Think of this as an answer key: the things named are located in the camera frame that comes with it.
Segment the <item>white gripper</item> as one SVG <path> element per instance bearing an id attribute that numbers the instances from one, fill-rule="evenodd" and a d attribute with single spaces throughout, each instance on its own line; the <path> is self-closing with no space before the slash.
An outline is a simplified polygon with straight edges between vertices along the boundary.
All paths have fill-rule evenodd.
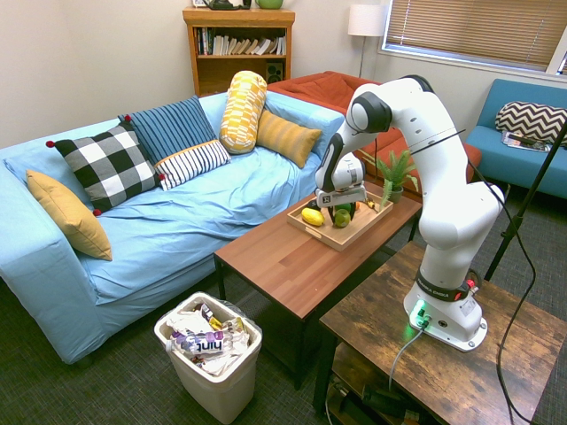
<path id="1" fill-rule="evenodd" d="M 337 224 L 338 210 L 336 205 L 350 204 L 350 219 L 356 213 L 357 202 L 364 201 L 367 198 L 365 187 L 360 184 L 345 190 L 334 190 L 326 192 L 322 189 L 315 190 L 316 203 L 320 208 L 327 208 L 332 224 Z"/>

